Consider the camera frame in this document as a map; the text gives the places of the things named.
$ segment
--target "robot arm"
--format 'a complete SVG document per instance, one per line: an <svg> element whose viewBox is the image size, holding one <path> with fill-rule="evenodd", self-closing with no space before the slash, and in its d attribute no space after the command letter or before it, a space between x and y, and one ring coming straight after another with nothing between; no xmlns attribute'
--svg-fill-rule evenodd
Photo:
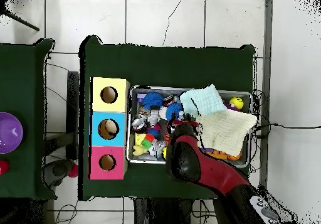
<svg viewBox="0 0 321 224"><path fill-rule="evenodd" d="M232 224L281 224L278 214L236 168L199 150L188 124L175 129L167 148L166 167L176 179L215 192Z"/></svg>

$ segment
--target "table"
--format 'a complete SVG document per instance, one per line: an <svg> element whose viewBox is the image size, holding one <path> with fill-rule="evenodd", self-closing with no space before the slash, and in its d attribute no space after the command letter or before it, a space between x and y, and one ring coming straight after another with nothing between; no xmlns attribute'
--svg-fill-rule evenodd
<svg viewBox="0 0 321 224"><path fill-rule="evenodd" d="M156 48L103 45L88 36L80 46L80 145L88 145L90 77L124 78L131 85L201 88L213 83L218 90L253 91L251 45L234 48ZM79 147L78 199L91 196L137 196L208 199L201 186L174 181L163 165L129 163L123 180L88 180L88 146ZM248 174L248 167L243 169Z"/></svg>
<svg viewBox="0 0 321 224"><path fill-rule="evenodd" d="M45 156L44 60L53 41L34 45L0 44L0 111L15 115L24 136L16 150L1 154L10 170L0 176L0 197L52 199L54 192L42 182Z"/></svg>

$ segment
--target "circular hole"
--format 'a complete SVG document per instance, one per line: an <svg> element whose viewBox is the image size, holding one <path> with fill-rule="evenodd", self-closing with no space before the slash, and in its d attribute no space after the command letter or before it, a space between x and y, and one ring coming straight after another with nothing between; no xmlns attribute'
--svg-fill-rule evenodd
<svg viewBox="0 0 321 224"><path fill-rule="evenodd" d="M98 126L98 133L101 138L110 140L116 137L119 132L118 124L112 120L102 120Z"/></svg>
<svg viewBox="0 0 321 224"><path fill-rule="evenodd" d="M111 171L116 166L116 160L112 155L103 155L99 159L99 166L104 171Z"/></svg>
<svg viewBox="0 0 321 224"><path fill-rule="evenodd" d="M111 104L117 100L118 93L117 90L113 87L105 87L100 92L100 97L105 103Z"/></svg>

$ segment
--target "light blue towel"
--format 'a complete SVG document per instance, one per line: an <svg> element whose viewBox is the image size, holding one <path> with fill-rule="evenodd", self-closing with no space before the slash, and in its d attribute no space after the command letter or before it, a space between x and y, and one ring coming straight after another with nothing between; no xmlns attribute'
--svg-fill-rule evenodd
<svg viewBox="0 0 321 224"><path fill-rule="evenodd" d="M184 92L179 97L185 114L193 117L205 116L220 110L227 110L213 84L206 88Z"/></svg>

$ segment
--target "red ball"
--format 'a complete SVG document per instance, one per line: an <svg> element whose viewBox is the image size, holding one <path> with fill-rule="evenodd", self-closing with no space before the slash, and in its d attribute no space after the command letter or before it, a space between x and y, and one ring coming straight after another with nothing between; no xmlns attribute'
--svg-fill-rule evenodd
<svg viewBox="0 0 321 224"><path fill-rule="evenodd" d="M78 176L78 165L77 164L74 164L72 167L71 167L71 171L70 173L68 174L69 177L71 178L74 178L74 177L77 177Z"/></svg>
<svg viewBox="0 0 321 224"><path fill-rule="evenodd" d="M10 165L7 161L0 161L0 176L4 175L9 167Z"/></svg>

